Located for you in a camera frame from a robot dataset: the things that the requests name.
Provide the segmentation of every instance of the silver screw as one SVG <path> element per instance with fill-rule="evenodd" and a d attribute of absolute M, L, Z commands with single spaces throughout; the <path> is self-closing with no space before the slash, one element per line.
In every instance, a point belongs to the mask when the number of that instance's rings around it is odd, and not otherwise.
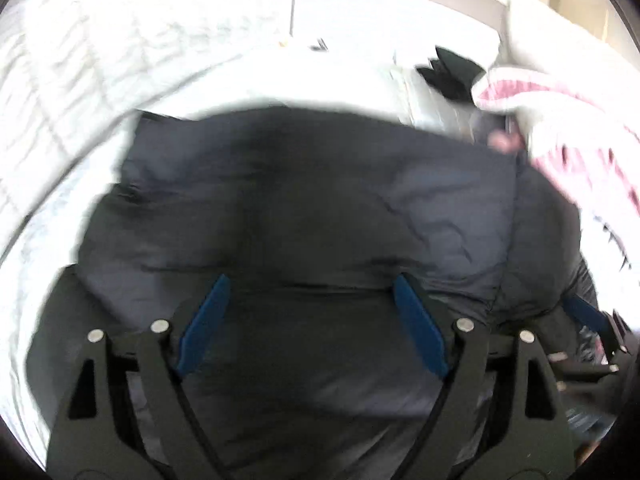
<path fill-rule="evenodd" d="M 475 327 L 474 322 L 466 317 L 461 317 L 459 320 L 457 320 L 456 326 L 462 332 L 471 332 Z"/>
<path fill-rule="evenodd" d="M 166 332 L 169 330 L 169 322 L 165 319 L 156 319 L 151 324 L 151 332 L 154 334 L 161 334 L 162 332 Z"/>
<path fill-rule="evenodd" d="M 533 343 L 536 340 L 536 336 L 534 336 L 533 332 L 530 332 L 529 330 L 523 330 L 520 332 L 520 339 L 525 343 Z"/>
<path fill-rule="evenodd" d="M 549 354 L 546 358 L 549 359 L 550 363 L 559 363 L 560 361 L 566 361 L 569 356 L 566 352 L 556 352 L 555 354 Z"/>
<path fill-rule="evenodd" d="M 91 330 L 91 332 L 89 332 L 86 335 L 86 338 L 89 340 L 89 343 L 97 343 L 98 341 L 102 341 L 103 337 L 104 337 L 104 332 L 99 328 L 95 328 L 94 330 Z"/>

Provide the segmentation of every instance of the black puffer jacket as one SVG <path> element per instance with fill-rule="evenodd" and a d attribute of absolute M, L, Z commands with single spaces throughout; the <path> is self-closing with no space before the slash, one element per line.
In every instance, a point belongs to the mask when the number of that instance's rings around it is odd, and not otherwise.
<path fill-rule="evenodd" d="M 349 114 L 145 114 L 121 183 L 53 291 L 28 359 L 50 422 L 86 332 L 144 329 L 220 271 L 225 323 L 186 390 L 243 478 L 388 479 L 440 382 L 390 294 L 403 271 L 456 316 L 526 320 L 578 352 L 576 209 L 523 158 Z M 143 433 L 152 453 L 151 432 Z"/>

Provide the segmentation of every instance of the white bedding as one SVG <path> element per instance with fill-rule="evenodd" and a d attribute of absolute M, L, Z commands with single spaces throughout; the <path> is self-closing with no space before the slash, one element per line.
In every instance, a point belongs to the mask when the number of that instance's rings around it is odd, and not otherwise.
<path fill-rule="evenodd" d="M 415 71 L 280 47 L 281 22 L 270 0 L 12 0 L 0 14 L 0 415 L 41 465 L 49 430 L 24 361 L 60 269 L 118 178 L 136 108 L 198 118 L 284 103 L 470 136 L 472 109 Z"/>

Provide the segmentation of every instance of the blue pad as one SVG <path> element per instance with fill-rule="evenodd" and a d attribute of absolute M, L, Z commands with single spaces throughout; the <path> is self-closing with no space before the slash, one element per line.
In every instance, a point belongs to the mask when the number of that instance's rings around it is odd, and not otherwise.
<path fill-rule="evenodd" d="M 404 327 L 414 339 L 424 365 L 441 379 L 449 373 L 444 339 L 404 276 L 394 281 L 394 300 Z"/>
<path fill-rule="evenodd" d="M 607 317 L 578 296 L 566 298 L 562 307 L 569 316 L 594 332 L 601 333 L 607 329 Z"/>
<path fill-rule="evenodd" d="M 193 372 L 204 357 L 213 333 L 225 317 L 231 297 L 231 281 L 221 274 L 180 339 L 180 357 L 175 369 L 180 377 Z"/>

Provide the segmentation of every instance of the black jacket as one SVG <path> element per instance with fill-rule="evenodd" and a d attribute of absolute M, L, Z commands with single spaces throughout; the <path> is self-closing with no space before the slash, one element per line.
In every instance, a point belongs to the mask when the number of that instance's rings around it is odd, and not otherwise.
<path fill-rule="evenodd" d="M 143 114 L 47 301 L 28 378 L 49 423 L 86 333 L 142 330 L 223 271 L 232 303 L 185 389 L 237 478 L 388 479 L 440 389 L 390 294 L 579 350 L 559 308 L 578 213 L 523 157 L 351 114 Z M 161 457 L 132 378 L 143 434 Z"/>

